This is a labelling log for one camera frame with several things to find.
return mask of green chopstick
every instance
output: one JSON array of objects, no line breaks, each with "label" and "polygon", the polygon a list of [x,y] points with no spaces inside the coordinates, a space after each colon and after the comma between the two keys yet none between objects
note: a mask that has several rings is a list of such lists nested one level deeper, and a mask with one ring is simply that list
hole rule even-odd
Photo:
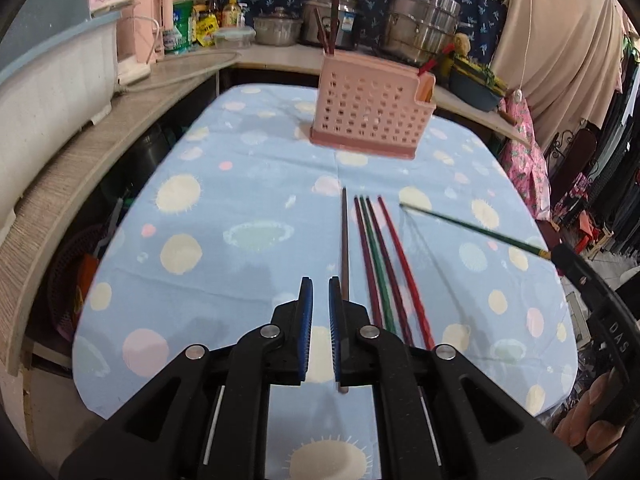
[{"label": "green chopstick", "polygon": [[509,238],[508,236],[501,235],[500,233],[496,233],[494,231],[489,231],[489,229],[484,229],[473,224],[468,224],[463,222],[462,220],[457,220],[450,216],[443,215],[441,213],[434,213],[433,211],[429,211],[428,209],[423,209],[421,207],[416,207],[415,205],[411,205],[407,202],[400,201],[400,207],[402,209],[409,209],[410,211],[416,211],[418,213],[423,213],[429,216],[435,216],[436,218],[440,218],[445,222],[449,222],[451,224],[455,224],[460,227],[464,227],[465,229],[469,229],[470,231],[475,231],[476,233],[480,233],[481,235],[488,236],[489,238],[493,238],[494,240],[498,240],[499,242],[503,242],[507,245],[511,245],[513,247],[517,247],[526,253],[533,254],[534,256],[538,256],[543,260],[551,260],[551,253],[549,251],[545,251],[544,249],[537,248],[533,245],[526,244],[519,240],[515,240],[514,238]]},{"label": "green chopstick", "polygon": [[373,230],[371,229],[371,222],[369,221],[369,213],[367,205],[364,202],[364,197],[358,197],[360,200],[360,209],[362,210],[362,217],[364,218],[364,225],[367,231],[367,238],[369,239],[369,247],[371,248],[371,256],[373,258],[373,266],[376,271],[376,278],[378,280],[378,288],[380,290],[380,300],[382,303],[382,314],[385,319],[385,328],[389,332],[396,334],[396,324],[394,323],[394,315],[391,312],[391,303],[389,302],[389,293],[386,290],[385,271],[382,267],[382,259],[378,253],[378,247],[376,245],[376,239],[373,236]]}]

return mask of yellow package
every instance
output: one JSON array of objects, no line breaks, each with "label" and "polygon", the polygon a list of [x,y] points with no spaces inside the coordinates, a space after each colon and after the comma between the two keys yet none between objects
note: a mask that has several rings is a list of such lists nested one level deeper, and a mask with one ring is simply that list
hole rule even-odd
[{"label": "yellow package", "polygon": [[196,24],[196,40],[202,46],[214,44],[213,33],[218,30],[218,20],[215,15],[204,16]]}]

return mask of pink laundry basket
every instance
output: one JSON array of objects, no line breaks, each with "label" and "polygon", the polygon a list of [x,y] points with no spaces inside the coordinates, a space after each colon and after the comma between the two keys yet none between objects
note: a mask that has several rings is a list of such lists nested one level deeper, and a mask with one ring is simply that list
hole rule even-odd
[{"label": "pink laundry basket", "polygon": [[435,78],[415,68],[362,54],[324,56],[316,116],[315,144],[414,158],[436,105],[418,100]]}]

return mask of basket base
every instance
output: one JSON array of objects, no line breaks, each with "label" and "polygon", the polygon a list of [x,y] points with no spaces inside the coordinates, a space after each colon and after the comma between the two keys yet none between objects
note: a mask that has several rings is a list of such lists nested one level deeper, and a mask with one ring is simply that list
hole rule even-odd
[{"label": "basket base", "polygon": [[309,140],[319,146],[327,146],[337,150],[347,150],[349,152],[369,153],[371,155],[392,156],[395,158],[413,159],[415,158],[415,146],[393,146],[381,144],[380,142],[370,142],[360,139],[346,139],[344,136],[328,134],[311,127]]}]

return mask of hand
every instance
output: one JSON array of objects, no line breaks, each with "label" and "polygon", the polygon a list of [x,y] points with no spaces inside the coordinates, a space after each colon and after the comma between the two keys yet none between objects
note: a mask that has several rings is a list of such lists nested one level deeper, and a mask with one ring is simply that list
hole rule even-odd
[{"label": "hand", "polygon": [[[568,446],[575,447],[584,440],[589,451],[597,454],[622,436],[624,428],[617,428],[610,422],[599,420],[589,425],[593,407],[606,391],[610,377],[611,373],[608,373],[593,381],[591,388],[582,395],[577,406],[569,410],[566,417],[558,424],[554,434]],[[587,464],[589,476],[607,461],[615,449],[612,447]]]}]

